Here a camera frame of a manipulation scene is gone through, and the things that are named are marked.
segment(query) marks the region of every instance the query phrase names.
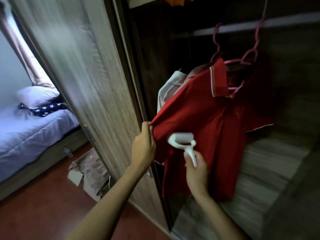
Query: wooden shelf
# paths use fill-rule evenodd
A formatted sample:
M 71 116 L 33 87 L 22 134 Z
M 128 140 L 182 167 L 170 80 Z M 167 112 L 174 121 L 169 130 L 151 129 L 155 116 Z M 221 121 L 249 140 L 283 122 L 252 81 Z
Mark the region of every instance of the wooden shelf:
M 128 4 L 129 4 L 129 8 L 136 8 L 138 6 L 141 6 L 143 4 L 150 3 L 153 1 L 155 1 L 155 0 L 127 0 Z

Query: adhesive roller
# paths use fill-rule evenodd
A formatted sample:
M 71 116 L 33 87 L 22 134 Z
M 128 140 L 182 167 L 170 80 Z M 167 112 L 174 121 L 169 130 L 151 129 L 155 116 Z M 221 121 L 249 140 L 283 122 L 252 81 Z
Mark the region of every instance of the adhesive roller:
M 173 133 L 169 139 L 168 143 L 178 149 L 183 149 L 187 152 L 193 162 L 193 165 L 197 166 L 196 156 L 193 152 L 194 146 L 197 144 L 196 141 L 193 139 L 193 134 L 189 132 L 180 132 L 180 133 Z

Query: wooden bed frame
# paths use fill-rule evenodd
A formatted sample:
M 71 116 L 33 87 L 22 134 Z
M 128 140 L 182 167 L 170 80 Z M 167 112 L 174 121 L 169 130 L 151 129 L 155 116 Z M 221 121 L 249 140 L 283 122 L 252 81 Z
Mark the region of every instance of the wooden bed frame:
M 70 151 L 73 152 L 87 141 L 88 139 L 85 133 L 79 127 L 78 130 L 49 147 L 36 161 L 28 164 L 18 173 L 0 184 L 0 201 L 33 180 L 44 171 L 48 170 L 58 161 L 65 158 L 66 153 L 64 152 L 64 147 L 69 148 Z

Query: red shirt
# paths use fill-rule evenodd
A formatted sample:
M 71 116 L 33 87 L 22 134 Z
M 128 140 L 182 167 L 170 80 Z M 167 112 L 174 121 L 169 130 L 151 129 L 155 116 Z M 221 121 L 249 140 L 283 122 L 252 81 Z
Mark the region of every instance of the red shirt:
M 210 171 L 209 191 L 216 200 L 233 196 L 246 132 L 272 124 L 271 86 L 257 72 L 232 95 L 219 59 L 190 79 L 169 99 L 150 125 L 157 145 L 155 161 L 165 164 L 162 195 L 190 193 L 183 150 L 168 144 L 172 133 L 191 132 Z

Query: forearm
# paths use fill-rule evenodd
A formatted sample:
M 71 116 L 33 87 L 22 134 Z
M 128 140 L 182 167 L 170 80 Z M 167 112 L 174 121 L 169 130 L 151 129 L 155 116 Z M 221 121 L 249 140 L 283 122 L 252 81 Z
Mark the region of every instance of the forearm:
M 213 229 L 220 240 L 248 239 L 225 211 L 208 194 L 204 193 L 194 198 L 210 219 Z
M 143 169 L 129 167 L 109 192 L 91 209 L 68 236 L 68 240 L 110 239 L 121 210 L 134 187 L 143 176 Z

